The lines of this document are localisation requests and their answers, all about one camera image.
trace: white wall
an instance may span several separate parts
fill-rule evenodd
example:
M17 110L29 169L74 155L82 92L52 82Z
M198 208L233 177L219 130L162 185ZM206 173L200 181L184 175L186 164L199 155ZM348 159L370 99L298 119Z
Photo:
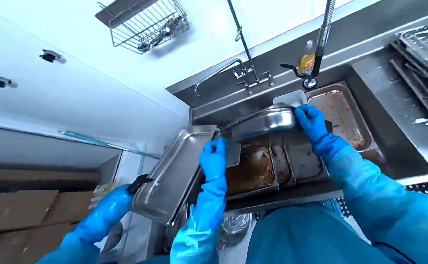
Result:
M113 0L101 0L109 4ZM351 0L338 0L336 7ZM343 16L378 0L355 0L343 7ZM46 42L72 54L106 75L156 102L185 115L187 105L165 87L243 51L234 42L236 27L226 0L180 0L191 29L171 43L143 55L113 47L109 29L94 15L94 0L0 0L0 16ZM249 47L280 35L323 14L326 0L233 0ZM319 27L304 27L282 43L254 49L252 56L269 51Z
M62 54L67 63L42 60L43 48ZM126 147L150 142L160 149L187 124L187 111L179 114L154 102L1 17L0 76L18 84L0 88L3 127L48 135L69 130Z

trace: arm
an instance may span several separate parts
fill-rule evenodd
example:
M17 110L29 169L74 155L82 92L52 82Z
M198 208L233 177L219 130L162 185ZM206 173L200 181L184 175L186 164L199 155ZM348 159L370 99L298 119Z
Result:
M225 147L222 138L209 141L199 157L206 176L196 206L186 225L178 231L170 252L170 263L218 263L215 251L219 224L225 210Z
M406 191L343 139L328 133L323 113L315 107L300 106L296 115L372 244L392 259L399 250L406 260L428 263L428 195Z
M100 249L93 244L101 241L129 211L134 195L128 194L128 186L123 185L105 195L92 213L64 237L59 247L36 264L97 263Z

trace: blue disposable gown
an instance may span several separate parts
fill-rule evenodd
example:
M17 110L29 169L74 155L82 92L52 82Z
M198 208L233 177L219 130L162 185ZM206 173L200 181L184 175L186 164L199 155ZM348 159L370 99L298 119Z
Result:
M328 171L373 246L326 207L294 206L257 223L248 263L428 263L428 195L406 191L351 146Z
M372 246L326 207L306 204L278 209L259 221L250 240L247 262L428 264L428 195L406 191L376 165L362 159L354 148L329 136L327 144L319 144L314 152L323 157L331 178L344 190L346 205ZM225 186L216 185L204 186L203 203L198 199L198 206L216 205L210 212L197 210L213 218L223 210L221 195ZM171 263L218 262L218 224L202 224L202 228L200 224L199 219L190 216L175 238ZM40 264L94 263L97 256L93 245L70 233Z

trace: blue rubber glove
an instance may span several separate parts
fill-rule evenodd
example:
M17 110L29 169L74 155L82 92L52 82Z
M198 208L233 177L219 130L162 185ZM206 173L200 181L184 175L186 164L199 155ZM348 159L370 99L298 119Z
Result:
M304 104L295 108L294 113L300 126L304 129L305 135L311 141L313 153L322 157L326 166L328 166L336 153L349 145L341 137L327 131L325 116L315 106Z
M199 156L199 164L206 176L203 189L191 205L191 214L186 225L178 231L170 251L172 264L219 263L215 246L219 240L219 225L225 210L225 141L218 138L209 141Z
M84 218L72 233L88 243L100 242L113 225L129 212L134 195L128 194L129 184L112 190L98 203L98 206Z
M220 223L224 213L224 197L227 192L225 179L226 145L223 138L209 141L204 146L203 153L199 156L199 164L206 176L205 183L201 185L203 192L198 195L196 207L191 215L197 223L196 231L214 229Z

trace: faucet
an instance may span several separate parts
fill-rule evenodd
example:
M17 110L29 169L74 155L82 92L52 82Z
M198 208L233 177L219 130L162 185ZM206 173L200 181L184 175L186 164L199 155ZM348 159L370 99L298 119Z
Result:
M317 85L317 81L315 78L320 73L321 60L323 59L323 55L325 55L325 45L328 42L328 35L330 33L331 18L333 17L335 2L336 0L327 0L325 14L323 15L323 24L320 27L320 31L318 33L317 50L315 52L315 63L313 65L313 70L311 71L311 74L300 74L297 70L297 67L295 67L294 65L286 63L280 64L282 68L292 69L297 77L304 79L302 86L307 91L313 90Z
M232 70L232 73L235 75L235 77L237 79L241 79L241 81L239 83L237 83L238 85L243 84L243 86L245 87L245 90L248 94L253 94L251 88L255 87L259 84L262 84L264 82L268 82L269 86L274 85L274 80L273 80L273 76L271 75L271 72L269 70L267 70L266 72L263 72L261 75L266 75L266 77L264 77L263 79L258 79L255 75L255 82L249 84L246 82L245 80L245 76L247 75L247 73L250 72L255 72L254 69L254 65L250 68L246 68L245 64L238 58L235 58L233 60L231 60L229 63L227 63L226 65L222 66L220 69L218 69L217 71L207 75L206 77L204 77L202 80L200 80L195 86L194 86L194 92L196 93L197 97L200 97L201 95L198 92L199 89L199 85L206 81L207 79L211 78L212 76L221 73L224 69L227 69L228 67L234 65L235 63L240 63L241 65L241 72L238 73L236 70Z
M245 53L248 57L248 61L250 61L251 67L246 68L244 63L238 58L233 59L232 61L230 61L229 63L227 63L225 66L221 67L220 69L218 69L214 73L204 77L201 81L199 81L196 84L196 86L194 86L194 92L196 93L197 97L200 97L199 92L198 92L198 88L199 88L199 85L203 81L206 81L207 79L211 78L212 76L221 73L224 69L227 69L228 67L232 66L235 63L240 63L241 72L238 73L236 70L233 70L232 73L235 75L235 78L237 78L237 80L241 79L241 81L237 84L238 85L243 84L243 86L245 87L245 90L248 94L253 94L253 92L251 90L252 87L257 86L259 84L262 84L264 82L268 82L269 86L274 85L273 75L271 75L271 72L269 70L267 70L261 74L261 75L266 75L266 77L264 77L263 79L258 78L258 74L256 73L255 65L253 64L252 57L250 56L250 51L248 51L248 47L246 45L245 38L243 37L242 27L240 26L240 23L238 22L237 15L235 14L234 6L232 5L232 0L227 0L227 2L229 3L230 12L232 12L232 15L233 15L234 21L235 21L235 25L237 26L237 35L235 36L235 41L238 41L241 39L243 47L245 48ZM255 77L255 82L253 82L251 84L247 83L245 80L246 74L250 73L250 72L253 72L253 75Z
M196 84L196 86L194 86L194 92L196 93L196 96L197 96L197 97L199 97L199 96L200 96L200 95L199 95L199 92L198 92L198 89L199 89L199 85L200 85L201 83L203 83L203 82L204 82L204 81L206 81L207 79L211 78L212 76L214 76L214 75L216 75L216 74L221 73L224 69L227 69L228 67L230 67L230 66L234 65L235 63L240 63L240 65L241 65L241 73L240 73L240 75L239 75L239 74L237 74L237 72L236 72L235 70L233 70L234 75L237 77L237 79L240 79L240 78L244 77L244 76L246 75L246 72L248 71L248 69L245 67L245 64L244 64L240 59L235 58L235 59L231 60L229 63L227 63L226 65L222 66L222 67L221 67L220 69L218 69L217 71L215 71L215 72L213 72L213 73L211 73L211 74L209 74L209 75L205 76L202 80L200 80L200 81Z

